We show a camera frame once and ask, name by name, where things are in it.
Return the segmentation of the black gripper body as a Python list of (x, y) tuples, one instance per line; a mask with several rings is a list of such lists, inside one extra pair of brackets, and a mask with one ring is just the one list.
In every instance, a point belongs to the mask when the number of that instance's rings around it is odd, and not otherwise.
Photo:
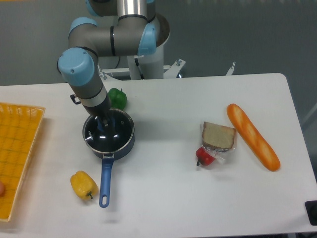
[(82, 104), (85, 110), (92, 116), (104, 118), (111, 108), (111, 101), (108, 95), (100, 102), (96, 102), (96, 105), (89, 106), (84, 102), (84, 99), (78, 98), (75, 94), (70, 95), (72, 102), (76, 105)]

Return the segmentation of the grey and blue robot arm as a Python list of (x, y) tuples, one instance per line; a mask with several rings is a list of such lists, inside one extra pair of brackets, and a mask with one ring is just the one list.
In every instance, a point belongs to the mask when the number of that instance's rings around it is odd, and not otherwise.
[(118, 24), (99, 27), (87, 17), (75, 19), (68, 35), (68, 49), (57, 61), (62, 78), (86, 111), (109, 123), (111, 101), (100, 78), (100, 57), (146, 56), (157, 49), (153, 0), (88, 0), (92, 15), (117, 15)]

